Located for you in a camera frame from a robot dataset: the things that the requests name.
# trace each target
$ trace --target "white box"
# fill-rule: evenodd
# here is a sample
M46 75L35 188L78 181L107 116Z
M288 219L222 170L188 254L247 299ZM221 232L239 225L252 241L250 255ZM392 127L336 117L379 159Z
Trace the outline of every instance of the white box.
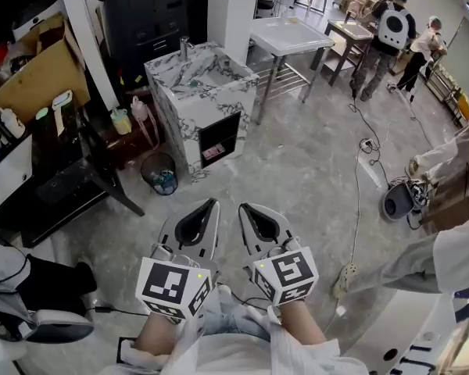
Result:
M255 261L252 265L252 282L273 305L305 298L318 282L318 271L310 248Z
M143 258L135 297L150 312L190 320L212 288L209 270Z

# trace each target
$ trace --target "white sink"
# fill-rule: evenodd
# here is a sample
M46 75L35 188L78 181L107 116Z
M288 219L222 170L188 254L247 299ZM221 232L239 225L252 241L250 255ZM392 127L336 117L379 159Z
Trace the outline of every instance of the white sink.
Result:
M175 52L145 69L167 139L193 181L242 153L259 84L250 68L209 42L189 49L187 60Z
M313 29L299 18L262 18L252 21L251 38L264 50L277 57L331 47L327 35Z

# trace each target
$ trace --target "trash can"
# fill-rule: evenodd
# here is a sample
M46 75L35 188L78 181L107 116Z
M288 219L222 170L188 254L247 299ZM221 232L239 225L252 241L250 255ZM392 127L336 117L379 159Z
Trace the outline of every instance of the trash can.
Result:
M172 195L177 190L175 161L166 153L156 152L145 159L141 166L141 176L159 195Z

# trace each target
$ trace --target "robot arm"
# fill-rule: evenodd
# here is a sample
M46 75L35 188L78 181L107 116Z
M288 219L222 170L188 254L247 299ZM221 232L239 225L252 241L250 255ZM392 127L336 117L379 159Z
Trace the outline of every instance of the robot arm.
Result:
M220 204L211 198L186 207L164 223L151 258L143 258L136 297L175 322L194 318L217 276Z
M289 221L262 205L238 209L243 242L249 252L245 270L272 301L282 305L305 298L318 281L310 248L302 248Z

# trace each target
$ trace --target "cardboard box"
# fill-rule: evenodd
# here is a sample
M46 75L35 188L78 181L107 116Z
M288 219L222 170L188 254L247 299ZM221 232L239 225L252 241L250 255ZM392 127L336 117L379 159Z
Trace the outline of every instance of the cardboard box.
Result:
M0 107L10 108L27 123L64 91L73 91L77 106L90 101L83 56L60 14L38 24L21 41L38 55L0 86Z

